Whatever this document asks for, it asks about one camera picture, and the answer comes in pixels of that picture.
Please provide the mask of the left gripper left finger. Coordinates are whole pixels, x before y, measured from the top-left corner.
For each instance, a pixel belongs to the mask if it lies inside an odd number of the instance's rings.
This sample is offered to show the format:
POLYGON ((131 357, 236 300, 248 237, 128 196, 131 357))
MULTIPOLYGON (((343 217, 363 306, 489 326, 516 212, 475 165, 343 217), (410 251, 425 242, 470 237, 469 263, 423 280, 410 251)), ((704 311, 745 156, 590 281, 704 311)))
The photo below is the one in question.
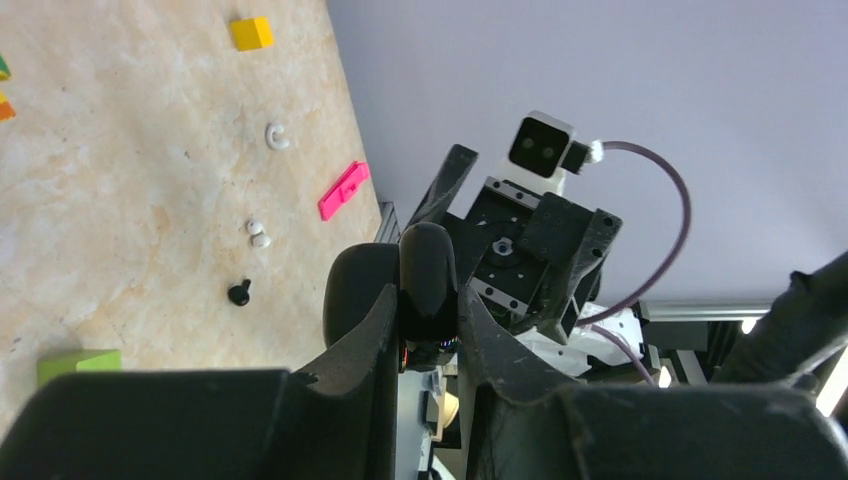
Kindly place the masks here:
POLYGON ((387 285, 364 319, 288 378, 287 479, 391 479, 395 473, 399 340, 396 289, 387 285))

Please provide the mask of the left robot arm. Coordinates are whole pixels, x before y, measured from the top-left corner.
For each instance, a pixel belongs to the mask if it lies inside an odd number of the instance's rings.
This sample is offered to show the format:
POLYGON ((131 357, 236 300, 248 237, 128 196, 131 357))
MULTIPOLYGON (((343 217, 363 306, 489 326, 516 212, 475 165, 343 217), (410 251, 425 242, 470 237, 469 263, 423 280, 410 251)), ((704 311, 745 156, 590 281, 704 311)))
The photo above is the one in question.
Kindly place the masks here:
MULTIPOLYGON (((328 348, 287 383, 267 470, 280 479, 394 475, 399 249, 335 261, 328 348)), ((460 421, 470 479, 843 479, 847 437, 793 384, 847 342, 847 260, 795 272, 707 386, 585 385, 498 326, 428 256, 425 290, 460 332, 460 421)))

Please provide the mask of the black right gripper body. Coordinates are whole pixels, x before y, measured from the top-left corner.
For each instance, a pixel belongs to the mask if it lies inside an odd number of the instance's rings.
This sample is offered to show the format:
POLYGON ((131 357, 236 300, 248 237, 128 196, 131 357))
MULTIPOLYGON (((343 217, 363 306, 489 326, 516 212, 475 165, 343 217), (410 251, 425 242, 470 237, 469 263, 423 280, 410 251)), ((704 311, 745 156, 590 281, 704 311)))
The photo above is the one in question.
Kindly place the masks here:
POLYGON ((458 279, 509 333, 536 329, 564 345, 621 227, 607 211, 489 177, 457 221, 458 279))

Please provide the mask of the black earbud charging case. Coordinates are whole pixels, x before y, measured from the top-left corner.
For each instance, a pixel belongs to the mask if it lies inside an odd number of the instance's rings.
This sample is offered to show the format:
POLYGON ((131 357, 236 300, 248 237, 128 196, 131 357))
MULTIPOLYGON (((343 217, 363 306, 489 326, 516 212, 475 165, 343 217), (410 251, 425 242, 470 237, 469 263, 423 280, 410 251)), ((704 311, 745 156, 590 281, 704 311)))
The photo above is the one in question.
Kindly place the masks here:
POLYGON ((323 301, 325 345, 357 326, 387 285, 396 290, 406 368, 435 369, 457 336, 459 282, 450 235, 430 222, 407 228, 397 243, 358 244, 336 257, 323 301))

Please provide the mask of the black earbud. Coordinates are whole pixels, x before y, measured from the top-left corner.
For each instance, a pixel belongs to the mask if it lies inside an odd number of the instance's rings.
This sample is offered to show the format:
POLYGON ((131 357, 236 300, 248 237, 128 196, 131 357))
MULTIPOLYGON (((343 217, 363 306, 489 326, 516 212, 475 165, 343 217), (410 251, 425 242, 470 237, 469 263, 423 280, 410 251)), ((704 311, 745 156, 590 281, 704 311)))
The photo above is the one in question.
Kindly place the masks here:
POLYGON ((252 280, 249 278, 244 279, 240 284, 234 284, 230 286, 227 290, 227 298, 228 300, 235 306, 243 307, 247 305, 251 300, 250 295, 250 287, 252 285, 252 280))

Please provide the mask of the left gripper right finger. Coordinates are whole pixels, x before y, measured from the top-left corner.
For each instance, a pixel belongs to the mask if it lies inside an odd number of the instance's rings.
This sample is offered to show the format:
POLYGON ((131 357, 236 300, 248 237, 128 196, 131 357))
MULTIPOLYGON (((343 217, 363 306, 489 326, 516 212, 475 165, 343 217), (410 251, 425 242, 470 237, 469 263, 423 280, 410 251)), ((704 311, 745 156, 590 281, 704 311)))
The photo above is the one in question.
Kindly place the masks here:
POLYGON ((575 380, 501 327, 473 289, 462 288, 458 306, 466 478, 576 478, 564 405, 575 380))

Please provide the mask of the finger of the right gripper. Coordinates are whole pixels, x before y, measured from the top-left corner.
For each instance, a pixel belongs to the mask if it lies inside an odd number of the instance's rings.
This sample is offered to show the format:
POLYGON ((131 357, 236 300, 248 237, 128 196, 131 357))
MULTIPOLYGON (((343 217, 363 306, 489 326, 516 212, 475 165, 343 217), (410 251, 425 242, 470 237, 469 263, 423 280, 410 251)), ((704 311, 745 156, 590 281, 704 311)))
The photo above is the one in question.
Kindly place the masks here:
POLYGON ((620 227, 618 217, 601 209, 556 215, 544 208, 531 223, 531 251, 548 264, 539 308, 530 316, 542 335, 560 345, 568 342, 620 227))
POLYGON ((454 144, 407 226, 420 222, 440 224, 478 156, 476 151, 454 144))

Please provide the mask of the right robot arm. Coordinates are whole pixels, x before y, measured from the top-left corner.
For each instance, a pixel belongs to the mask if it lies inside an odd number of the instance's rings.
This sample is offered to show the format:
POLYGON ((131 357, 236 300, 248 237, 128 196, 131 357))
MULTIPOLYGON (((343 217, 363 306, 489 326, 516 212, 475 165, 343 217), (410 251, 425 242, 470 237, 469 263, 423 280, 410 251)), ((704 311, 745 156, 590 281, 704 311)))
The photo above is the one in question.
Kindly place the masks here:
POLYGON ((454 145, 410 221, 449 233, 460 284, 474 290, 494 320, 555 369, 590 379, 602 367, 643 355, 640 320, 625 308, 593 325, 603 263, 621 220, 527 179, 488 177, 465 217, 448 208, 477 160, 454 145))

